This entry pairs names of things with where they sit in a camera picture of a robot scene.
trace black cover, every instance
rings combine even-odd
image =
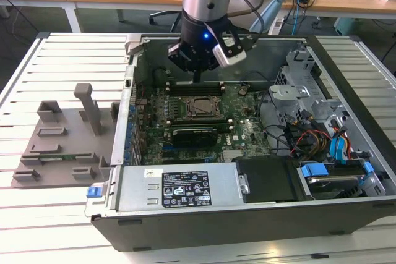
[[[286,157],[266,155],[236,160],[238,174],[244,174],[250,193],[246,203],[307,200],[296,168]]]

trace metal bracket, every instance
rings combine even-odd
[[[142,35],[139,33],[130,33],[125,39],[125,52],[127,55],[133,55],[143,49],[144,42]]]

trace warning label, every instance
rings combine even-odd
[[[162,194],[165,208],[212,205],[207,171],[163,173]]]

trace blue drive latch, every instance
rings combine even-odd
[[[301,167],[304,177],[328,176],[329,172],[324,163],[308,163]]]

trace white slatted platform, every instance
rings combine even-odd
[[[394,76],[362,43],[355,43],[347,36],[320,36],[319,41],[329,50],[329,56],[396,146]],[[330,95],[337,98],[336,92],[323,74],[321,79]]]
[[[41,100],[59,100],[61,108],[81,108],[72,94],[76,82],[92,84],[100,107],[120,98],[124,40],[123,34],[71,33],[37,40],[0,96],[1,264],[396,262],[396,217],[381,219],[351,236],[119,253],[84,216],[86,187],[10,188]],[[312,253],[330,258],[311,260]]]

